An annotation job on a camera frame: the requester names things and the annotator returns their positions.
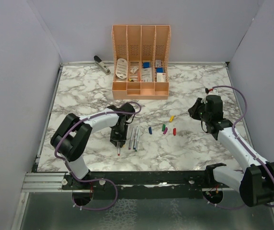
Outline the red white pen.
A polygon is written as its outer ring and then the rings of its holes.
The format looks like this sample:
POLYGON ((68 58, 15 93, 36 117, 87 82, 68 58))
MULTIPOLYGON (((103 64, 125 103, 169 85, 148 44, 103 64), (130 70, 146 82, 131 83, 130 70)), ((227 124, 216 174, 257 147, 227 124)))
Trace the red white pen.
POLYGON ((121 144, 120 142, 117 143, 117 156, 120 156, 121 153, 121 144))

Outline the yellow white pen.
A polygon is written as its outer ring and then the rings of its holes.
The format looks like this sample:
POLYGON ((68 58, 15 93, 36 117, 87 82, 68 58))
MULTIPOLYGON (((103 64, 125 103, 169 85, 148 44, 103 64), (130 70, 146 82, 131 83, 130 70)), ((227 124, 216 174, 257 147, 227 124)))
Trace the yellow white pen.
POLYGON ((128 141, 128 140, 129 140, 129 138, 130 138, 130 134, 129 134, 129 132, 130 132, 130 125, 127 125, 127 131, 126 131, 126 141, 128 141))

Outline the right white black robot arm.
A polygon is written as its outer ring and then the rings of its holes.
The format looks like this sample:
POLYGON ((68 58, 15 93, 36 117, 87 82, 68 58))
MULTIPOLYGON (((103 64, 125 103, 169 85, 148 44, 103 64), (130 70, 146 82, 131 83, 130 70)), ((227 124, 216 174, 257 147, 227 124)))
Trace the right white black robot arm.
POLYGON ((274 206, 274 162, 258 154, 237 133, 233 123, 223 117, 223 101, 218 95, 197 98, 188 113, 199 120, 206 133, 221 143, 235 158, 243 172, 216 163, 206 167, 204 182, 208 187, 222 183, 237 191, 249 207, 274 206))

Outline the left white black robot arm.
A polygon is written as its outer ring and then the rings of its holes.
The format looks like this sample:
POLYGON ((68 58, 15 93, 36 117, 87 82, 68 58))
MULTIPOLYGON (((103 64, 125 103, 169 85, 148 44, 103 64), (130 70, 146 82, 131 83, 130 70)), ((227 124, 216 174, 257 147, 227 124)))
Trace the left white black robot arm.
POLYGON ((79 189, 89 185, 90 170, 83 159, 83 153, 91 134, 105 128, 111 129, 110 142, 120 151, 127 140, 129 119, 139 113, 133 107, 133 102, 120 107, 108 106, 103 111, 79 117, 68 114, 50 140, 54 147, 56 158, 64 161, 73 183, 79 189))

